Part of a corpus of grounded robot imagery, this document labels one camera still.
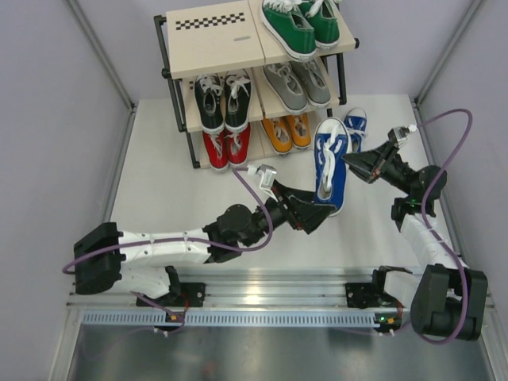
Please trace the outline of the orange sneaker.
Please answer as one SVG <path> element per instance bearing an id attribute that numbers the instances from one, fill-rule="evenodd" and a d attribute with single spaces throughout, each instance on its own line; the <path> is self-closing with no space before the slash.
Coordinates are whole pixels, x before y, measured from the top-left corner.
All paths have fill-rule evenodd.
<path id="1" fill-rule="evenodd" d="M 292 147 L 292 138 L 283 118 L 264 118 L 261 121 L 264 132 L 273 150 L 280 156 L 287 155 Z"/>
<path id="2" fill-rule="evenodd" d="M 310 127 L 307 114 L 286 116 L 293 146 L 307 149 L 311 144 Z"/>

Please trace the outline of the red sneaker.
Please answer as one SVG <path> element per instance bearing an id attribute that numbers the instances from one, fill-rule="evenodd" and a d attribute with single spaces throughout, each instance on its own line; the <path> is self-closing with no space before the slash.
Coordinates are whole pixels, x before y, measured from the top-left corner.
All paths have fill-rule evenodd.
<path id="1" fill-rule="evenodd" d="M 239 133 L 227 132 L 227 156 L 232 167 L 241 167 L 247 162 L 251 126 Z"/>
<path id="2" fill-rule="evenodd" d="M 224 171 L 229 166 L 229 159 L 225 151 L 225 132 L 212 134 L 203 132 L 202 137 L 210 166 L 215 171 Z"/>

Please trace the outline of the grey sneaker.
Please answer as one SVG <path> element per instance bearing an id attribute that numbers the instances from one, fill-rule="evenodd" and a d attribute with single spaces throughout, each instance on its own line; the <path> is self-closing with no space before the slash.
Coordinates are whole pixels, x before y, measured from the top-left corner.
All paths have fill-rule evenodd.
<path id="1" fill-rule="evenodd" d="M 263 66 L 264 78 L 276 93 L 285 110 L 301 114 L 308 106 L 306 94 L 289 63 L 273 63 Z"/>
<path id="2" fill-rule="evenodd" d="M 331 94 L 316 60 L 291 61 L 290 65 L 312 106 L 324 108 L 330 104 Z"/>

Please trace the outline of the black sneaker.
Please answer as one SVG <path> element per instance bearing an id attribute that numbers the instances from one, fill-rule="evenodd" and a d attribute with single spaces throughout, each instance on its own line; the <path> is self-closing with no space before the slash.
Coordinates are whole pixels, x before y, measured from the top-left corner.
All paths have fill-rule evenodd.
<path id="1" fill-rule="evenodd" d="M 228 71 L 225 75 L 225 128 L 241 133 L 248 126 L 252 97 L 252 81 L 245 69 Z"/>
<path id="2" fill-rule="evenodd" d="M 225 128 L 221 111 L 223 86 L 218 74 L 198 75 L 194 81 L 194 98 L 201 126 L 205 133 L 215 135 Z"/>

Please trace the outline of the green sneaker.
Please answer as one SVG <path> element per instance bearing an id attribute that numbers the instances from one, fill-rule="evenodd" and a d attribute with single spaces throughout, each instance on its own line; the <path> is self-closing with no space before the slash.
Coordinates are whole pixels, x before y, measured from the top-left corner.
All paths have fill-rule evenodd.
<path id="1" fill-rule="evenodd" d="M 298 8 L 304 18 L 314 28 L 316 45 L 321 49 L 330 49 L 338 44 L 340 30 L 334 10 L 335 1 L 302 1 Z"/>
<path id="2" fill-rule="evenodd" d="M 300 10 L 303 1 L 264 0 L 260 19 L 267 31 L 293 60 L 306 61 L 317 50 L 314 27 Z"/>

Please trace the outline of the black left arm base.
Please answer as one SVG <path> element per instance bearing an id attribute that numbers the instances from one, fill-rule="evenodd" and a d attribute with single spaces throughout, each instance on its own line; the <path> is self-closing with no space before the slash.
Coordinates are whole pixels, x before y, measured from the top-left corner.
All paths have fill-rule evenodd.
<path id="1" fill-rule="evenodd" d="M 169 309 L 174 307 L 203 307 L 206 296 L 206 284 L 195 282 L 180 283 L 180 294 L 171 291 L 157 299 L 147 298 L 150 302 L 154 302 L 159 306 Z"/>

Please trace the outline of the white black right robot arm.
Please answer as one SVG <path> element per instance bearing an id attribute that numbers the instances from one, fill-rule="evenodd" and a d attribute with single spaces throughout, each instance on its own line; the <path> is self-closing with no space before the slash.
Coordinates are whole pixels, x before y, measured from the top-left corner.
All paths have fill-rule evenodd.
<path id="1" fill-rule="evenodd" d="M 383 179 L 405 193 L 394 200 L 391 219 L 423 270 L 417 276 L 400 267 L 381 267 L 374 273 L 372 299 L 381 306 L 398 300 L 409 307 L 413 330 L 426 338 L 475 341 L 481 334 L 488 281 L 483 272 L 470 269 L 457 257 L 437 233 L 433 207 L 447 173 L 436 165 L 414 170 L 398 150 L 396 143 L 387 141 L 343 157 L 351 173 L 364 182 Z"/>

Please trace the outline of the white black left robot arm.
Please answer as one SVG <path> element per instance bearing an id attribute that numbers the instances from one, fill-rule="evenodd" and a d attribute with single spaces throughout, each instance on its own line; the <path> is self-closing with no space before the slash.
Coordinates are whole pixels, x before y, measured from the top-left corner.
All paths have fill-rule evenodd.
<path id="1" fill-rule="evenodd" d="M 310 234 L 336 210 L 316 203 L 310 191 L 279 182 L 271 191 L 255 210 L 234 204 L 216 221 L 181 233 L 132 233 L 102 223 L 74 245 L 76 293 L 133 292 L 173 306 L 181 295 L 176 266 L 234 260 L 267 246 L 269 235 L 284 224 Z"/>

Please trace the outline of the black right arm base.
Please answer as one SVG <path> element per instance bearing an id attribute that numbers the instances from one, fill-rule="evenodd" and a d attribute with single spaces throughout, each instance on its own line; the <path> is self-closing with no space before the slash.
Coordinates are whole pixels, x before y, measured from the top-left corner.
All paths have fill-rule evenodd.
<path id="1" fill-rule="evenodd" d="M 348 308 L 367 309 L 376 307 L 396 307 L 398 300 L 387 294 L 383 288 L 388 272 L 397 271 L 413 274 L 404 267 L 381 266 L 374 269 L 369 282 L 352 282 L 345 284 Z"/>

